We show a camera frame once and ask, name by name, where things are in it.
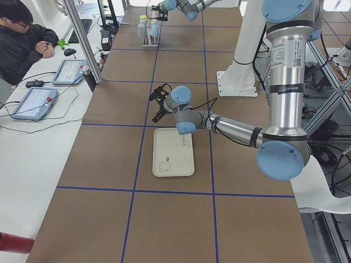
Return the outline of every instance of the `black mouse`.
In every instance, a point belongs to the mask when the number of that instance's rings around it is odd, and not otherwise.
[[[70,55],[74,54],[75,52],[77,52],[75,49],[73,49],[73,48],[67,48],[67,49],[64,51],[64,54],[65,54],[65,56],[70,56]]]

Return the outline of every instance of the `red cylinder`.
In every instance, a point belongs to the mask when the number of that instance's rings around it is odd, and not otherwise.
[[[34,239],[20,237],[0,232],[0,250],[28,254],[34,244]]]

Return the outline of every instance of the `hand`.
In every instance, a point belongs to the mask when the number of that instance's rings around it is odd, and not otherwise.
[[[54,56],[54,49],[51,45],[47,45],[46,50],[43,53],[43,58],[48,59]]]
[[[35,51],[43,54],[44,51],[47,49],[48,44],[46,41],[40,41],[35,45]]]

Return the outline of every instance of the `black keyboard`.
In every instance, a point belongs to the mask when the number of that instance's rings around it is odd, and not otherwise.
[[[81,22],[82,22],[82,25],[83,25],[83,28],[84,28],[86,34],[88,34],[89,29],[93,23],[93,19],[81,19]],[[70,39],[68,40],[68,43],[70,43],[70,44],[79,43],[79,39],[78,39],[77,34],[74,30],[72,32]]]

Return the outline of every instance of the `white desk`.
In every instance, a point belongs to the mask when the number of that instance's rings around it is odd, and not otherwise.
[[[94,18],[92,29],[88,34],[93,53],[100,47],[100,28]],[[77,50],[76,58],[84,59],[79,44],[70,44],[66,48]],[[56,71],[65,57],[60,47],[55,47],[55,56],[36,62],[26,77],[42,72]],[[33,79],[51,81],[54,75],[42,75]],[[28,89],[23,81],[12,93],[8,101],[20,101]],[[61,94],[66,88],[55,86]],[[83,81],[70,87],[55,102],[45,118],[62,117],[73,99],[78,95],[67,115],[62,119],[47,119],[40,122],[17,121],[9,116],[0,117],[0,125],[16,130],[33,132],[53,124],[81,119],[88,107],[92,93]],[[16,105],[9,105],[10,113]],[[6,109],[0,110],[0,116],[7,115]],[[71,122],[39,131],[34,134],[0,128],[0,232],[24,237],[36,238],[51,197],[56,188],[61,172],[70,153],[73,142],[80,128],[81,121]],[[0,251],[0,262],[23,263],[28,255]]]

